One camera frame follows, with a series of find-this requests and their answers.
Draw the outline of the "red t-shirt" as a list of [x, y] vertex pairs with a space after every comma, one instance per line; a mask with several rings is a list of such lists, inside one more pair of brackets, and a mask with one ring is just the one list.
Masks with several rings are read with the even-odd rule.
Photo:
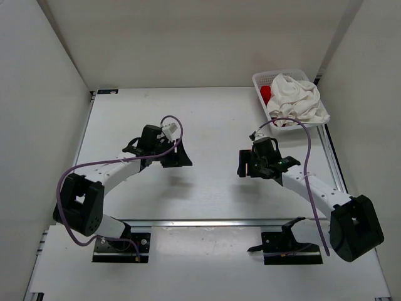
[[262, 96], [264, 104], [267, 105], [272, 97], [271, 87], [268, 85], [262, 86], [260, 88], [260, 94]]

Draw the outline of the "black label sticker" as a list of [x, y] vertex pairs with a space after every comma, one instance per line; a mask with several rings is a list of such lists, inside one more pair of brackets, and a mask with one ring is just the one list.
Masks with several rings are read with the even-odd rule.
[[119, 89], [99, 89], [96, 94], [97, 95], [115, 95], [117, 94]]

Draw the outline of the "white plastic basket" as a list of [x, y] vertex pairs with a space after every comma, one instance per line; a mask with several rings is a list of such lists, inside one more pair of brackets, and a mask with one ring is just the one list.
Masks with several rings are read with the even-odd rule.
[[259, 101], [273, 132], [287, 132], [329, 122], [317, 86], [300, 69], [264, 71], [252, 76]]

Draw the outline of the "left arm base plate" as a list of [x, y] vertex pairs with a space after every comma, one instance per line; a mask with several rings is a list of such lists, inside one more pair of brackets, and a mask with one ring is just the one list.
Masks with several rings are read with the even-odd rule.
[[110, 241], [97, 239], [93, 249], [94, 263], [148, 263], [150, 254], [151, 232], [131, 231], [130, 239], [135, 247], [126, 241]]

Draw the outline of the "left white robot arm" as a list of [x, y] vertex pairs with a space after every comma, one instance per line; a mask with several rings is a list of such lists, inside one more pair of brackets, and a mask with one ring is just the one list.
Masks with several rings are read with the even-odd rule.
[[146, 125], [140, 137], [132, 139], [116, 158], [78, 164], [66, 171], [56, 187], [54, 221], [63, 224], [69, 235], [101, 235], [118, 251], [129, 248], [132, 239], [128, 226], [104, 214], [104, 198], [153, 162], [163, 168], [191, 166], [182, 139], [174, 138], [176, 130], [183, 130], [179, 122]]

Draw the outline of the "white t-shirt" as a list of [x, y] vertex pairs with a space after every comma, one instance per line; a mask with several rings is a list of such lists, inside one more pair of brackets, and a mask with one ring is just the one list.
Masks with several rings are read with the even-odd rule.
[[272, 97], [266, 108], [277, 127], [296, 125], [294, 119], [304, 124], [324, 124], [330, 115], [323, 107], [320, 92], [314, 83], [295, 80], [280, 73], [270, 85]]

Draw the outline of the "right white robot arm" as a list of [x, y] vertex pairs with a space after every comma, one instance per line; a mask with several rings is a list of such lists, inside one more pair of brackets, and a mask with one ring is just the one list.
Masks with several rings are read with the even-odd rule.
[[274, 180], [307, 200], [323, 213], [328, 225], [305, 217], [285, 223], [280, 232], [263, 239], [250, 252], [263, 251], [266, 257], [285, 257], [312, 247], [327, 245], [342, 260], [353, 262], [384, 241], [373, 203], [364, 195], [351, 196], [308, 173], [300, 161], [282, 157], [278, 141], [262, 137], [249, 150], [240, 150], [237, 175], [241, 178]]

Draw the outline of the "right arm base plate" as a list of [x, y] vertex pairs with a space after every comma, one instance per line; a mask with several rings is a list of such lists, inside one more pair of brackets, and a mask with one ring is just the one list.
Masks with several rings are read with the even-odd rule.
[[297, 217], [281, 226], [280, 231], [263, 230], [261, 244], [250, 247], [248, 253], [261, 252], [265, 265], [321, 265], [320, 247], [313, 243], [298, 242], [293, 226], [310, 221]]

